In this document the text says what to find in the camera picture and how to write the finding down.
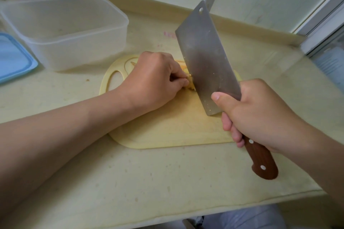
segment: countertop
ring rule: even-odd
[[[41,65],[0,86],[0,122],[81,101],[99,92],[116,58],[145,50],[182,59],[178,23],[126,13],[123,53],[65,72]],[[302,118],[344,142],[344,96],[298,48],[220,33],[243,79],[263,78]],[[2,228],[132,228],[194,215],[323,194],[294,163],[273,154],[279,176],[259,178],[245,149],[234,143],[149,150],[102,137],[54,174]]]

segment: cutting board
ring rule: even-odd
[[[137,60],[138,55],[126,55],[116,60],[106,71],[99,94],[108,91],[115,72],[120,72],[125,79],[134,68],[131,62]],[[207,116],[197,93],[184,88],[163,107],[116,128],[109,135],[119,144],[133,149],[233,141],[230,133],[222,129],[221,113]]]

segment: clear plastic container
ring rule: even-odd
[[[128,17],[109,0],[8,0],[7,25],[50,70],[66,70],[123,51]]]

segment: cleaver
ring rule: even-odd
[[[185,64],[208,116],[222,110],[211,99],[213,92],[224,92],[241,100],[241,90],[217,30],[204,1],[201,1],[175,31]],[[243,135],[245,148],[261,178],[275,179],[278,168],[271,152]]]

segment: stainless steel blade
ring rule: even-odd
[[[221,112],[211,99],[213,92],[224,92],[240,100],[239,83],[204,1],[183,21],[175,34],[206,114]]]

